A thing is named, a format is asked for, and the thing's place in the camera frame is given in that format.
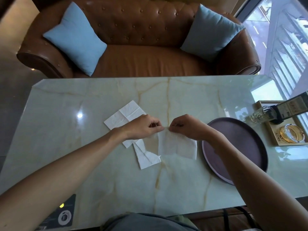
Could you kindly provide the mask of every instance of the left hand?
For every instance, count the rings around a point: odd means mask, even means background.
[[[143,139],[164,130],[160,120],[148,114],[141,115],[120,128],[127,140]]]

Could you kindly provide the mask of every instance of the purple round tray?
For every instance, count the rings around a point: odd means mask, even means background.
[[[268,156],[266,148],[258,134],[250,126],[229,117],[217,118],[208,125],[224,134],[241,153],[264,172],[267,171]],[[213,172],[223,181],[234,185],[222,160],[208,142],[202,141],[202,151]]]

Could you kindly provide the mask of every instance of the forearm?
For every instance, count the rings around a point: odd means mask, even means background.
[[[0,196],[2,230],[34,230],[67,200],[112,149],[124,140],[116,129],[29,175]]]
[[[209,140],[234,185],[264,230],[308,230],[308,212],[221,133]]]

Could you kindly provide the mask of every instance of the black card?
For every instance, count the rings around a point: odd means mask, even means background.
[[[76,194],[50,214],[35,230],[55,229],[60,227],[72,226]]]

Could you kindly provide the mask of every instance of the glass ashtray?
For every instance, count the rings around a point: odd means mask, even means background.
[[[279,134],[287,143],[302,143],[305,140],[303,130],[294,124],[286,124],[280,127]]]

